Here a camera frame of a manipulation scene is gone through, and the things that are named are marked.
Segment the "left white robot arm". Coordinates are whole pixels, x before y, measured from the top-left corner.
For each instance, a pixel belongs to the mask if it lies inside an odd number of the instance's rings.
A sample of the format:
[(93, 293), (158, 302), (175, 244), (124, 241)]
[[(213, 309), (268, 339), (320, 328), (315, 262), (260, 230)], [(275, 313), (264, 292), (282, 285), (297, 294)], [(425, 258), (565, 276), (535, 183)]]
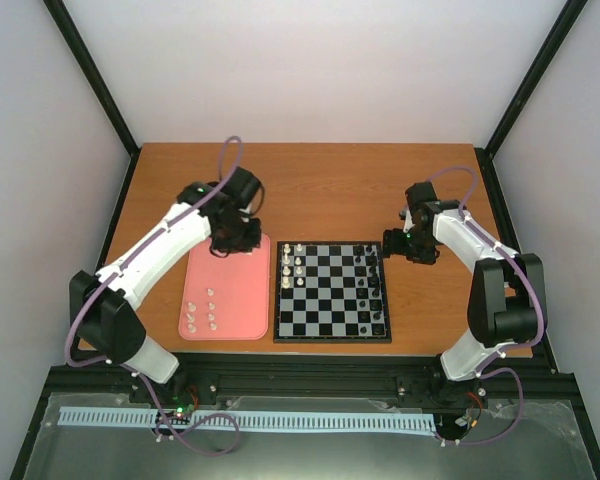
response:
[(121, 365), (153, 381), (166, 402), (181, 400), (188, 378), (179, 361), (146, 332), (137, 310), (155, 284), (186, 253), (205, 241), (215, 253), (247, 253), (258, 247), (261, 222), (252, 202), (264, 191), (250, 171), (233, 168), (217, 182), (194, 182), (176, 197), (163, 218), (129, 251), (96, 273), (77, 272), (69, 282), (70, 330), (65, 361), (80, 338), (97, 360)]

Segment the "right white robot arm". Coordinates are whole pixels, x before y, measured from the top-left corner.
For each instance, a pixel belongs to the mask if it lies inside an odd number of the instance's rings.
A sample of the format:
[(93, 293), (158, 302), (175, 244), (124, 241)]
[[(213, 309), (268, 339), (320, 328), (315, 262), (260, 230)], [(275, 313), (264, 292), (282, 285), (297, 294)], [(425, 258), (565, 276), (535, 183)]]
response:
[(387, 230), (383, 254), (433, 265), (447, 247), (472, 274), (468, 329), (440, 356), (448, 381), (482, 376), (494, 360), (517, 347), (533, 347), (546, 330), (544, 271), (535, 254), (521, 254), (481, 227), (458, 200), (441, 200), (430, 181), (405, 191), (404, 226)]

